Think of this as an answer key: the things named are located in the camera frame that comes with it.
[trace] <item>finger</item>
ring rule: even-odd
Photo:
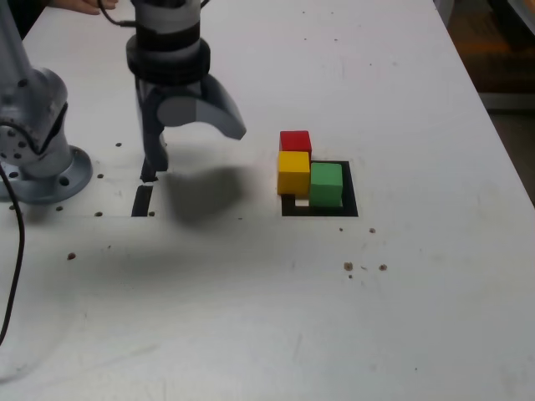
[[[83,1],[96,8],[99,6],[99,3],[97,2],[97,0],[83,0]],[[107,10],[115,9],[115,3],[113,3],[112,0],[102,0],[102,5]]]
[[[95,8],[91,6],[90,4],[86,2],[82,2],[80,0],[73,2],[73,7],[71,8],[73,11],[77,11],[79,13],[83,14],[89,14],[89,15],[99,15],[100,10],[98,8]]]

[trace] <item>black cable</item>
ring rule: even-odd
[[[13,281],[11,283],[11,290],[9,291],[8,305],[6,306],[6,314],[3,318],[2,331],[0,332],[0,346],[2,346],[3,339],[8,333],[9,320],[11,319],[11,311],[13,310],[13,302],[15,301],[15,292],[17,292],[18,277],[20,276],[20,269],[23,265],[23,255],[24,255],[24,243],[26,241],[26,235],[24,231],[24,220],[23,213],[20,211],[20,206],[18,205],[17,196],[15,191],[11,187],[9,178],[6,176],[6,172],[3,170],[2,165],[0,165],[0,176],[2,177],[3,184],[8,190],[9,197],[11,202],[15,207],[15,213],[17,214],[18,222],[18,254],[17,262],[15,263],[15,272],[13,273]]]
[[[112,17],[110,17],[108,12],[104,8],[104,4],[102,3],[102,0],[97,0],[97,3],[99,4],[100,11],[104,14],[106,19],[110,21],[111,23],[113,23],[114,25],[117,25],[118,27],[122,27],[122,28],[135,28],[135,21],[115,21]]]

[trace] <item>table surface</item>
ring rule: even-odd
[[[533,400],[535,211],[431,1],[211,2],[211,72],[248,132],[168,129],[147,218],[131,34],[47,9],[25,40],[95,177],[24,208],[2,401]],[[358,218],[281,217],[283,129],[349,161]],[[0,226],[4,305],[8,205]]]

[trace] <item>yellow cube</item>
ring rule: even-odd
[[[277,193],[279,195],[308,195],[310,163],[307,152],[279,152]]]

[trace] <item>green cube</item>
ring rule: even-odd
[[[308,203],[317,207],[341,207],[342,165],[312,163]]]

